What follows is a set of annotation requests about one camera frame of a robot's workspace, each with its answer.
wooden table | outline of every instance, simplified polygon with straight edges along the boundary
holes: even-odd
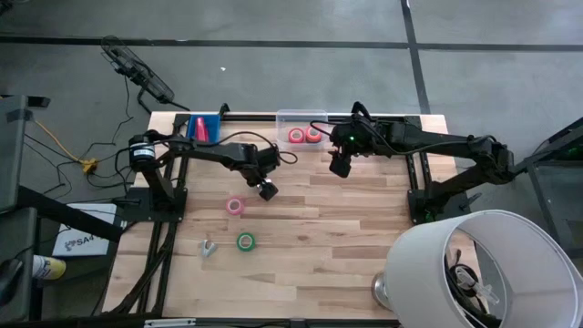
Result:
[[[149,128],[170,133],[175,114],[153,113]],[[424,130],[447,133],[444,116],[425,115],[421,121]],[[224,122],[221,135],[251,130],[275,141],[274,126]],[[267,147],[249,135],[231,141]],[[163,151],[160,145],[157,154]],[[282,163],[269,175],[280,190],[269,202],[247,187],[240,173],[218,163],[189,162],[189,200],[174,247],[164,316],[395,318],[375,303],[371,282],[384,268],[391,245],[412,227],[404,158],[355,158],[350,177],[341,179],[328,170],[331,156],[326,152],[297,155],[297,164]],[[453,158],[429,154],[429,165],[434,180],[456,174]],[[418,180],[422,188],[421,175]],[[138,177],[136,185],[146,183]],[[239,216],[225,211],[226,200],[233,195],[245,199],[245,211]],[[104,311],[118,305],[143,272],[151,230],[152,224],[143,222],[122,237]],[[255,250],[241,252],[235,246],[244,231],[255,236]],[[200,254],[204,239],[218,244],[209,258]],[[453,244],[462,249],[463,262],[477,268],[473,243],[455,238]]]

gray floor tile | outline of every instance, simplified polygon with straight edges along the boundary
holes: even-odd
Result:
[[[3,77],[0,93],[50,97],[50,106],[35,110],[34,116],[52,130],[71,153],[80,156],[90,143],[111,140],[118,122],[125,118],[126,91],[123,78],[113,71],[96,47],[1,45],[0,53],[3,54],[0,58],[0,75]],[[135,118],[120,130],[116,138],[118,146],[97,146],[89,154],[90,158],[102,159],[116,149],[124,148],[131,136],[146,129],[149,116],[135,101],[137,91],[136,87],[130,88],[129,113]],[[56,144],[36,124],[27,123],[26,132],[56,149]],[[66,161],[34,142],[27,142],[55,164]],[[120,167],[127,162],[127,156],[120,156]],[[121,187],[109,190],[90,187],[77,165],[67,165],[62,170],[73,184],[72,192],[60,199],[62,201],[123,194]],[[109,160],[99,166],[97,173],[109,175],[114,172],[113,160]],[[21,183],[42,192],[55,186],[56,179],[56,170],[25,148]],[[107,185],[120,179],[94,181]],[[67,190],[68,187],[60,188],[48,196],[57,197]]]
[[[445,114],[449,132],[491,134],[516,162],[583,114],[577,54],[422,52],[421,60],[432,112]],[[471,161],[457,163],[463,169]],[[476,192],[483,196],[472,210],[510,210],[546,228],[526,175]]]
[[[398,0],[52,0],[17,5],[0,31],[49,36],[405,41]]]
[[[406,50],[140,48],[137,52],[197,110],[322,108],[419,113]]]
[[[102,58],[99,47],[1,45],[0,52],[0,92],[51,97],[50,107],[35,115],[72,153],[79,155],[91,142],[109,140],[125,117],[123,78]],[[218,110],[227,102],[235,111],[324,108],[346,112],[360,100],[374,112],[419,113],[406,50],[142,47],[136,52],[174,89],[175,100],[193,110]],[[148,124],[148,115],[135,100],[138,87],[129,83],[129,90],[129,113],[136,118],[121,129],[120,147]],[[173,110],[146,98],[153,109]],[[27,131],[55,146],[33,123]],[[96,148],[91,155],[104,158],[114,149]],[[63,161],[46,154],[55,163]],[[119,163],[125,165],[126,156]],[[103,163],[99,170],[103,175],[114,173],[113,161]],[[23,172],[23,183],[34,190],[56,184],[56,171],[29,150]],[[64,172],[74,188],[64,201],[123,193],[121,188],[89,187],[80,179],[78,166],[65,167]]]
[[[578,0],[411,1],[418,42],[581,44]]]

pink tape roll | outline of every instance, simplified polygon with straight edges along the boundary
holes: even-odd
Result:
[[[245,206],[243,205],[243,200],[239,197],[232,197],[227,200],[226,206],[227,212],[231,215],[239,215],[243,213],[245,210]]]

small white object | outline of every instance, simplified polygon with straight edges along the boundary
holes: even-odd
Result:
[[[472,278],[472,276],[467,273],[464,268],[456,268],[455,275],[457,276],[457,279],[462,282],[463,286],[467,286],[467,288],[473,289],[478,295],[483,296],[494,305],[500,303],[498,296],[492,292],[492,286],[484,286],[480,282],[475,281],[474,278]]]
[[[113,224],[116,218],[117,206],[114,204],[68,204],[68,206],[78,210],[87,210],[87,214],[109,224]],[[64,224],[61,224],[59,231],[63,232],[60,232],[56,237],[53,256],[68,257],[107,254],[107,247],[109,246],[108,240],[76,229],[66,230],[68,228]]]
[[[204,240],[200,244],[200,249],[202,250],[202,256],[209,257],[217,250],[217,245],[212,241]]]

lamp base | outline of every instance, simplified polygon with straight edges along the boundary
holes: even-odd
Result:
[[[384,272],[378,272],[373,278],[373,298],[374,300],[387,310],[391,310],[389,298],[384,292]]]

